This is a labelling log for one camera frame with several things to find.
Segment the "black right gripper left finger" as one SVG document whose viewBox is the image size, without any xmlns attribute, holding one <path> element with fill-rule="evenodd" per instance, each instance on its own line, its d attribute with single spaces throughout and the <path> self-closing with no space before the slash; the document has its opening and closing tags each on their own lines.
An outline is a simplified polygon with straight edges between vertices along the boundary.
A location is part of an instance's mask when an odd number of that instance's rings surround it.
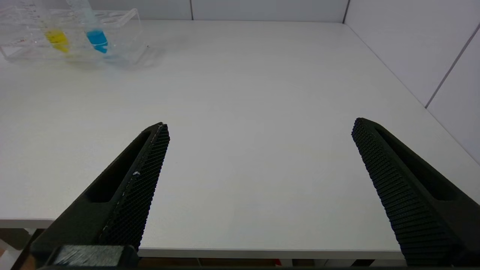
<svg viewBox="0 0 480 270">
<path fill-rule="evenodd" d="M 31 243 L 36 267 L 135 268 L 169 142 L 165 123 L 143 130 Z"/>
</svg>

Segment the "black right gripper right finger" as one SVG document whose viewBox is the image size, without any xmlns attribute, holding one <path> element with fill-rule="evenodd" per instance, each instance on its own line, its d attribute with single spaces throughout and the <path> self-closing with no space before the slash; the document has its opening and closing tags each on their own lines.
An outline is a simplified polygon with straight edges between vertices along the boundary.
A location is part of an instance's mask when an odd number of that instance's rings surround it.
<svg viewBox="0 0 480 270">
<path fill-rule="evenodd" d="M 478 268 L 479 204 L 382 125 L 351 135 L 407 265 Z"/>
</svg>

